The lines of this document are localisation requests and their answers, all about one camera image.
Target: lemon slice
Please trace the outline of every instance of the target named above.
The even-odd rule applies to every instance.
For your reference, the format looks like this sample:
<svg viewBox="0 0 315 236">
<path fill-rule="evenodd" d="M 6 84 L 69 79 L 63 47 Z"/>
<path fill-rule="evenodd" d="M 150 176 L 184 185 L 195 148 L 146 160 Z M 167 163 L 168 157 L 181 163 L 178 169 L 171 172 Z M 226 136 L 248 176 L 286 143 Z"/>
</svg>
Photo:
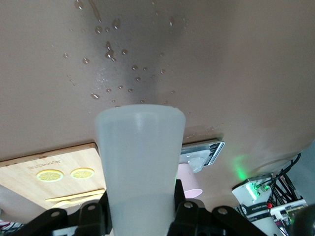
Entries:
<svg viewBox="0 0 315 236">
<path fill-rule="evenodd" d="M 87 179 L 94 175 L 94 170 L 90 168 L 79 168 L 71 172 L 71 177 L 76 179 Z"/>
<path fill-rule="evenodd" d="M 37 179 L 43 182 L 56 182 L 63 178 L 63 173 L 58 170 L 44 170 L 37 173 Z"/>
</svg>

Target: metallic object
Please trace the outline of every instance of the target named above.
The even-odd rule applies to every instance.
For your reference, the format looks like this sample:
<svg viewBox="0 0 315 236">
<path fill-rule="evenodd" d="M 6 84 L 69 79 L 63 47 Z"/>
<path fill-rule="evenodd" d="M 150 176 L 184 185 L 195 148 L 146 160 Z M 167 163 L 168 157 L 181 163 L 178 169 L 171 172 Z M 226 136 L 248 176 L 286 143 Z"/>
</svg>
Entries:
<svg viewBox="0 0 315 236">
<path fill-rule="evenodd" d="M 226 215 L 227 214 L 227 210 L 225 208 L 219 208 L 218 209 L 218 213 L 220 213 L 222 215 Z"/>
<path fill-rule="evenodd" d="M 192 208 L 192 207 L 193 207 L 193 205 L 192 205 L 191 202 L 186 202 L 186 203 L 184 203 L 184 206 L 185 206 L 186 208 Z"/>
<path fill-rule="evenodd" d="M 209 166 L 214 163 L 219 153 L 221 152 L 222 148 L 224 147 L 224 144 L 225 142 L 219 141 L 217 139 L 206 140 L 206 141 L 196 142 L 196 143 L 191 143 L 191 144 L 185 144 L 182 147 L 181 157 L 180 157 L 179 162 L 188 163 L 192 160 L 191 158 L 194 153 L 203 152 L 207 150 L 209 154 L 206 156 L 202 166 L 200 166 L 200 170 L 201 170 L 203 166 Z"/>
</svg>

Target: water droplet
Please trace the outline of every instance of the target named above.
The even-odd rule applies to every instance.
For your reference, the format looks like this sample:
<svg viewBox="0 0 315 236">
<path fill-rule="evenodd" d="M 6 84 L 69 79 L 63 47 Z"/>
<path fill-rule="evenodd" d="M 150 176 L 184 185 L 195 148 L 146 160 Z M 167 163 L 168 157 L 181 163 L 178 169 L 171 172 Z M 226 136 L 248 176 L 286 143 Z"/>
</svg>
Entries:
<svg viewBox="0 0 315 236">
<path fill-rule="evenodd" d="M 83 62 L 84 64 L 89 64 L 89 63 L 90 63 L 90 60 L 89 60 L 88 58 L 83 58 L 83 59 L 82 59 L 82 62 Z"/>
<path fill-rule="evenodd" d="M 95 32 L 96 33 L 102 33 L 102 31 L 103 31 L 103 28 L 101 26 L 96 26 L 95 27 Z"/>
<path fill-rule="evenodd" d="M 120 28 L 120 25 L 121 25 L 121 21 L 119 18 L 116 18 L 115 20 L 113 20 L 113 23 L 112 23 L 113 29 L 118 30 Z"/>
<path fill-rule="evenodd" d="M 112 61 L 117 61 L 116 58 L 114 58 L 114 50 L 112 49 L 112 46 L 110 45 L 110 42 L 107 41 L 105 47 L 108 49 L 108 52 L 105 54 L 106 58 L 110 58 Z"/>
<path fill-rule="evenodd" d="M 108 50 L 112 50 L 112 46 L 110 45 L 110 42 L 109 42 L 109 41 L 106 42 L 105 47 L 106 47 Z"/>
<path fill-rule="evenodd" d="M 174 16 L 171 16 L 171 17 L 169 18 L 169 25 L 170 25 L 170 26 L 173 26 L 174 23 L 175 23 L 175 18 L 174 18 Z"/>
<path fill-rule="evenodd" d="M 214 130 L 215 128 L 213 126 L 210 126 L 209 128 L 206 129 L 206 131 Z"/>
<path fill-rule="evenodd" d="M 83 7 L 84 7 L 84 4 L 80 0 L 75 0 L 74 1 L 74 6 L 75 6 L 75 8 L 77 8 L 79 10 L 82 10 Z"/>
<path fill-rule="evenodd" d="M 128 54 L 128 50 L 127 49 L 122 49 L 122 54 L 123 55 L 127 55 Z"/>
<path fill-rule="evenodd" d="M 89 3 L 93 9 L 93 13 L 94 13 L 96 19 L 98 20 L 98 22 L 102 22 L 100 15 L 99 15 L 99 12 L 98 12 L 98 9 L 97 9 L 95 3 L 93 2 L 93 0 L 89 0 Z"/>
<path fill-rule="evenodd" d="M 96 93 L 91 93 L 91 97 L 95 100 L 99 99 L 99 95 Z"/>
<path fill-rule="evenodd" d="M 113 50 L 108 50 L 108 52 L 105 54 L 105 57 L 111 59 L 113 62 L 117 61 L 117 59 L 114 58 Z"/>
</svg>

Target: white plastic cup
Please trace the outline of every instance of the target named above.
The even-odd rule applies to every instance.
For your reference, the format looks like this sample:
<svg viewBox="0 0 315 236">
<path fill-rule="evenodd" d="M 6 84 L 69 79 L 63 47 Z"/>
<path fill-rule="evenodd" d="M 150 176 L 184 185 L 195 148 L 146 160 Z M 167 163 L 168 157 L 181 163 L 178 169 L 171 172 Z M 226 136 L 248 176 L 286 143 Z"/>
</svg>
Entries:
<svg viewBox="0 0 315 236">
<path fill-rule="evenodd" d="M 129 105 L 95 121 L 115 236 L 164 236 L 174 220 L 174 187 L 184 114 Z"/>
</svg>

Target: wooden tray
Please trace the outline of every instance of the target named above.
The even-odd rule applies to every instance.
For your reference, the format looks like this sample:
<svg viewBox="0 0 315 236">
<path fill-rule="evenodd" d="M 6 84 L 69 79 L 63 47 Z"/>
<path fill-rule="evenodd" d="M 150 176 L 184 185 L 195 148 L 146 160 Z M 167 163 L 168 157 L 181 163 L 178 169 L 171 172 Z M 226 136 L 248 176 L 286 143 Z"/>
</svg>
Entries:
<svg viewBox="0 0 315 236">
<path fill-rule="evenodd" d="M 93 169 L 94 175 L 88 179 L 74 179 L 70 173 L 78 168 Z M 63 178 L 56 182 L 38 180 L 37 173 L 48 169 L 61 171 Z M 0 162 L 0 184 L 45 209 L 58 203 L 45 201 L 49 198 L 106 189 L 101 159 L 94 143 Z"/>
</svg>

